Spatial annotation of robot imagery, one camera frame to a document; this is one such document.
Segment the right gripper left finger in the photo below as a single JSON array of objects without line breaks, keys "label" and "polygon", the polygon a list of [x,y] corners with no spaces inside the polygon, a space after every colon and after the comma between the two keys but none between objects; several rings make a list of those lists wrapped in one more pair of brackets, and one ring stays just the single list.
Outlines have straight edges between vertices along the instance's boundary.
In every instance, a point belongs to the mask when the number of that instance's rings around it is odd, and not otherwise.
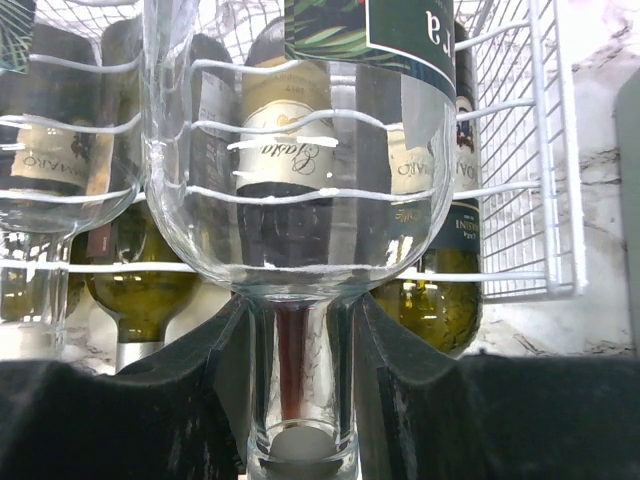
[{"label": "right gripper left finger", "polygon": [[245,469],[247,303],[115,375],[1,365],[5,479],[235,479]]}]

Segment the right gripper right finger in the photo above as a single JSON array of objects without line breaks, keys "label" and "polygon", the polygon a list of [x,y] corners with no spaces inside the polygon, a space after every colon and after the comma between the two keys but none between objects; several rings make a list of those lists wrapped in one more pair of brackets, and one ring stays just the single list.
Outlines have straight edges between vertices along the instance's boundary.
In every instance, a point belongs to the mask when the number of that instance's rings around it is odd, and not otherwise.
[{"label": "right gripper right finger", "polygon": [[366,479],[635,479],[639,363],[450,358],[370,297],[354,308]]}]

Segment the clear bottle green label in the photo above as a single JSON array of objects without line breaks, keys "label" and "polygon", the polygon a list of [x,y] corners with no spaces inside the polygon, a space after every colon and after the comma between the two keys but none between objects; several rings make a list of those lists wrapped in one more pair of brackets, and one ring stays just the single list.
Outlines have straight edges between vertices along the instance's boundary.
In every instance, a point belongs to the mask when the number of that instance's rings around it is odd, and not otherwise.
[{"label": "clear bottle green label", "polygon": [[354,479],[351,304],[453,194],[450,1],[147,1],[145,191],[249,310],[251,479]]}]

